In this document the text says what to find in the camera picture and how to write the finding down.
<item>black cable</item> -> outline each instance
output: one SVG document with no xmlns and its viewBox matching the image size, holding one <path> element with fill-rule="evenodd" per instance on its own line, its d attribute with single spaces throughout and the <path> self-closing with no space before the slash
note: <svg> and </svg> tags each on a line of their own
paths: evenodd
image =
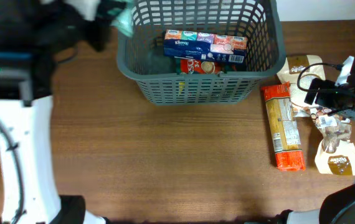
<svg viewBox="0 0 355 224">
<path fill-rule="evenodd" d="M 57 63 L 58 63 L 59 65 L 65 64 L 65 63 L 70 63 L 70 62 L 72 62 L 72 61 L 75 60 L 75 58 L 77 57 L 78 53 L 79 53 L 78 47 L 77 47 L 77 46 L 74 46 L 74 47 L 73 47 L 73 53 L 72 53 L 72 55 L 69 56 L 69 57 L 67 57 L 67 58 L 65 58 L 65 59 L 59 60 Z"/>
<path fill-rule="evenodd" d="M 351 96 L 351 97 L 355 98 L 355 93 L 353 93 L 351 91 L 348 91 L 348 90 L 339 89 L 339 88 L 337 88 L 337 89 L 319 89 L 319 90 L 309 90 L 309 89 L 302 88 L 300 86 L 300 80 L 301 80 L 302 75 L 309 68 L 311 68 L 313 66 L 316 66 L 316 65 L 327 65 L 327 66 L 333 67 L 333 68 L 335 68 L 337 70 L 341 70 L 342 69 L 342 65 L 334 65 L 334 64 L 330 64 L 330 63 L 324 63 L 324 62 L 314 63 L 312 65 L 309 65 L 305 69 L 303 69 L 301 71 L 300 75 L 298 76 L 298 81 L 296 82 L 296 85 L 298 85 L 298 88 L 300 90 L 308 92 L 308 93 L 340 93 L 340 94 L 348 95 L 348 96 Z"/>
<path fill-rule="evenodd" d="M 18 143 L 14 143 L 12 137 L 9 134 L 9 131 L 7 131 L 7 129 L 2 125 L 1 122 L 0 122 L 0 132 L 3 134 L 4 138 L 6 139 L 7 151 L 11 151 L 14 164 L 16 165 L 20 199 L 19 199 L 18 209 L 16 210 L 16 214 L 14 215 L 11 222 L 11 224 L 16 224 L 24 214 L 24 186 L 22 184 L 22 174 L 21 174 L 19 158 L 16 152 L 16 149 L 18 148 Z"/>
</svg>

